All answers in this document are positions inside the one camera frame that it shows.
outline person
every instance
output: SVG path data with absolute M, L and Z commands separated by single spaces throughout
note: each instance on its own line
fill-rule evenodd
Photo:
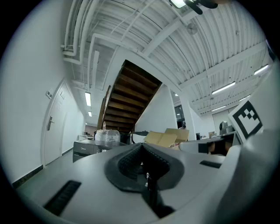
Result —
M 186 126 L 185 125 L 183 125 L 182 127 L 180 127 L 180 128 L 178 128 L 178 129 L 186 129 Z

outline doorframe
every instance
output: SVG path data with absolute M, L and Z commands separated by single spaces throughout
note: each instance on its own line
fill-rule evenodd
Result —
M 52 96 L 52 98 L 49 102 L 48 108 L 46 110 L 44 122 L 43 122 L 42 134 L 41 134 L 41 163 L 43 165 L 43 169 L 46 167 L 46 162 L 45 162 L 45 136 L 46 136 L 46 131 L 47 131 L 47 127 L 48 127 L 49 116 L 50 116 L 54 101 L 55 101 L 56 97 L 58 96 L 58 93 L 60 92 L 60 89 L 63 86 L 63 84 L 66 85 L 66 88 L 69 91 L 70 97 L 73 98 L 72 91 L 70 90 L 70 88 L 67 84 L 66 78 L 64 77 L 60 81 L 60 83 L 58 85 L 58 88 L 56 88 L 56 93 Z M 59 151 L 60 151 L 61 155 L 62 155 L 62 153 L 61 153 L 62 152 L 62 141 L 63 141 L 63 136 L 61 138 L 61 143 L 60 143 L 60 146 L 59 146 Z

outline door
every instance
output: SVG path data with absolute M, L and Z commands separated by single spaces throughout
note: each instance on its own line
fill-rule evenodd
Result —
M 64 120 L 71 101 L 71 95 L 64 83 L 54 99 L 45 133 L 45 164 L 61 156 Z

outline ceiling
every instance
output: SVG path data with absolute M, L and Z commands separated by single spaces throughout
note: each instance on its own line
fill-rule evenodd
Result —
M 71 68 L 70 79 L 76 81 L 73 86 L 82 88 L 87 83 L 91 35 L 98 33 L 121 40 L 138 12 L 150 2 L 99 1 L 88 33 L 83 66 L 73 64 Z M 138 12 L 130 16 L 137 8 Z M 203 14 L 197 15 L 187 6 L 175 9 L 168 0 L 153 0 L 122 40 L 137 48 L 152 62 L 160 64 L 169 80 L 178 87 L 174 91 L 179 91 L 178 95 L 187 94 L 191 107 L 198 115 L 211 113 L 212 109 L 223 105 L 227 105 L 224 109 L 237 105 L 265 77 L 265 73 L 254 76 L 254 71 L 272 63 L 263 31 L 238 2 L 219 5 L 216 9 L 202 9 Z M 188 33 L 186 26 L 190 23 L 194 23 L 198 29 L 194 35 Z M 86 115 L 88 123 L 97 123 L 106 92 L 105 77 L 115 48 L 116 45 L 106 41 L 96 41 L 94 44 L 94 51 L 99 51 L 100 55 L 91 109 L 86 106 L 84 91 L 76 88 L 76 96 L 82 100 L 85 114 L 88 110 L 92 111 L 93 117 Z M 233 81 L 236 85 L 230 89 L 211 94 Z

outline cardboard box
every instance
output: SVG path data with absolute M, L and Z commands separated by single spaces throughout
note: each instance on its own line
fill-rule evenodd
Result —
M 169 148 L 174 143 L 187 141 L 188 137 L 189 130 L 167 128 L 165 133 L 150 131 L 144 140 L 147 143 Z

